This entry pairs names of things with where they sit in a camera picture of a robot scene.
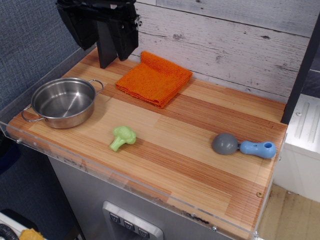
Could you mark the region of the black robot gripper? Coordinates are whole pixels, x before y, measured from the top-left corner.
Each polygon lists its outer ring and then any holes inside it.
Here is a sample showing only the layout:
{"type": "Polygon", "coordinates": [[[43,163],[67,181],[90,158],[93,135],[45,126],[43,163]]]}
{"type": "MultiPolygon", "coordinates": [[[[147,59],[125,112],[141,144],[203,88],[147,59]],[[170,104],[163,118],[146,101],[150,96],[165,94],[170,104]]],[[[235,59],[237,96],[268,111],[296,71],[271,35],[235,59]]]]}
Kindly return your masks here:
{"type": "Polygon", "coordinates": [[[134,0],[58,0],[59,15],[75,42],[84,50],[102,40],[98,23],[105,23],[119,60],[139,46],[141,17],[134,0]]]}

